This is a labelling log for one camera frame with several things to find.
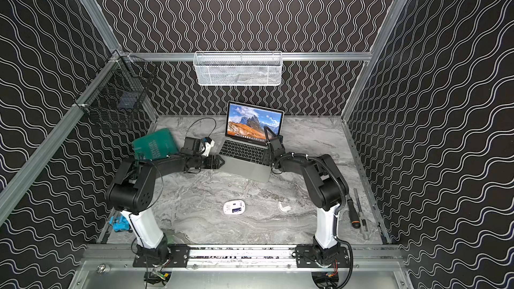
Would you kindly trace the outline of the silver laptop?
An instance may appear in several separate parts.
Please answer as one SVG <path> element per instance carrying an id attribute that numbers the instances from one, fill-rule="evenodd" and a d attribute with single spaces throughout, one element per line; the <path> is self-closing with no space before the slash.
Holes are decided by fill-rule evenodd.
<path id="1" fill-rule="evenodd" d="M 266 138 L 281 132 L 285 112 L 230 101 L 220 171 L 265 183 L 271 175 Z"/>

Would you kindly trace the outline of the white wireless mouse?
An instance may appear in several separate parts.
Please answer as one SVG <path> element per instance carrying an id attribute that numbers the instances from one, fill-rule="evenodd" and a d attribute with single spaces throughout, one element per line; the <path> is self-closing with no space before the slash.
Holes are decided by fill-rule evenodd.
<path id="1" fill-rule="evenodd" d="M 231 200 L 224 204 L 223 213 L 225 215 L 242 215 L 246 211 L 246 204 L 243 200 Z"/>

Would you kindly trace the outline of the white mouse battery cover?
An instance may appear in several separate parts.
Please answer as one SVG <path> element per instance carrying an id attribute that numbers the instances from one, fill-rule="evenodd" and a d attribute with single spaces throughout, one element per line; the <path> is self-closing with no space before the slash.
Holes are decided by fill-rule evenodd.
<path id="1" fill-rule="evenodd" d="M 292 210 L 291 206 L 284 206 L 281 201 L 278 202 L 278 209 L 280 211 L 282 211 L 283 213 L 286 213 L 286 212 L 289 212 L 290 210 Z"/>

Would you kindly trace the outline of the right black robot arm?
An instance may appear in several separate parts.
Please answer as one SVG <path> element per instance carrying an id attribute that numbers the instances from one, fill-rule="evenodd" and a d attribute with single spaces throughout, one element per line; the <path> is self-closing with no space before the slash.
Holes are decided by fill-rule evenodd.
<path id="1" fill-rule="evenodd" d="M 346 180 L 330 155 L 287 152 L 279 137 L 266 141 L 266 146 L 272 169 L 303 177 L 309 198 L 317 208 L 313 258 L 321 266 L 329 265 L 341 248 L 337 235 L 339 212 L 351 202 Z"/>

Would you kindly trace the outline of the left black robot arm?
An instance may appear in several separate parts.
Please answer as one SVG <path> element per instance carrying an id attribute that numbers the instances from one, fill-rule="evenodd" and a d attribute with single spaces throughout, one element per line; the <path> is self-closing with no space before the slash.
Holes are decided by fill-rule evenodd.
<path id="1" fill-rule="evenodd" d="M 220 169 L 219 155 L 170 155 L 158 160 L 124 159 L 106 193 L 106 201 L 127 219 L 136 235 L 135 266 L 164 266 L 172 259 L 167 236 L 158 226 L 152 207 L 155 181 L 190 169 Z"/>

